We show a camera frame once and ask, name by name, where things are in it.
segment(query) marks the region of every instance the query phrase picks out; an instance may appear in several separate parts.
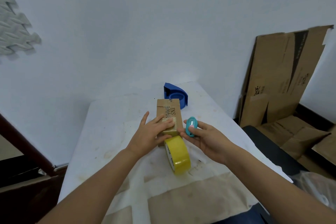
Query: yellow tape roll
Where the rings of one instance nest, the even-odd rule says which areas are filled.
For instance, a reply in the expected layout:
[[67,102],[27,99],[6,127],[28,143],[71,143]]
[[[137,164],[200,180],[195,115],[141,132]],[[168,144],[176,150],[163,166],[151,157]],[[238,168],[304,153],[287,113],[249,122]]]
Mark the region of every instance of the yellow tape roll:
[[191,167],[187,147],[180,136],[165,140],[167,156],[175,174],[181,174]]

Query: forearm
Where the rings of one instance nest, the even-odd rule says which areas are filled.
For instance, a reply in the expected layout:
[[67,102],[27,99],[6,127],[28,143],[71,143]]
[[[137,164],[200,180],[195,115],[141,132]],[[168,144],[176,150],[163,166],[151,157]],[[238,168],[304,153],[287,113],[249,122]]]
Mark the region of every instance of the forearm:
[[137,161],[138,157],[132,152],[120,151],[52,209],[39,224],[100,224],[112,199]]
[[246,150],[230,145],[224,164],[279,223],[335,223],[335,213],[261,163]]

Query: dark blue fabric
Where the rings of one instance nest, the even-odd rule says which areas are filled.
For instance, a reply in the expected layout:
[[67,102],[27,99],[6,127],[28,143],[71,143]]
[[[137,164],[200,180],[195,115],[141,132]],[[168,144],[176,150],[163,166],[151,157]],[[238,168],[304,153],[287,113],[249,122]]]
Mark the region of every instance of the dark blue fabric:
[[231,216],[225,220],[217,221],[214,224],[265,224],[260,213],[252,207],[245,213]]

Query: diamond plate texture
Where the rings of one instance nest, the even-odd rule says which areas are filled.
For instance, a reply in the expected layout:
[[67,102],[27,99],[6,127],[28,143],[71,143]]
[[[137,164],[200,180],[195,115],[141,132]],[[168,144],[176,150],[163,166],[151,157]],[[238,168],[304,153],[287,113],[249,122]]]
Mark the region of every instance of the diamond plate texture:
[[11,47],[22,50],[33,49],[31,43],[40,43],[41,38],[36,33],[30,34],[24,25],[31,25],[23,13],[15,14],[10,4],[15,0],[0,0],[0,55],[14,53]]

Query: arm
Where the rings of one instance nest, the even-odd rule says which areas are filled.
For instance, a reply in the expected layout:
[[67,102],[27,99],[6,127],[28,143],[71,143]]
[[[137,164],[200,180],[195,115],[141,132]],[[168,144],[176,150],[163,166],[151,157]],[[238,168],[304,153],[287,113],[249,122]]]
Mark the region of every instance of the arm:
[[226,165],[279,223],[336,223],[336,213],[238,147],[219,130],[201,121],[182,137],[212,160]]
[[171,137],[157,137],[157,134],[172,127],[172,119],[158,123],[162,115],[145,124],[148,115],[149,112],[146,112],[128,146],[56,205],[39,224],[100,224],[112,199],[136,162]]

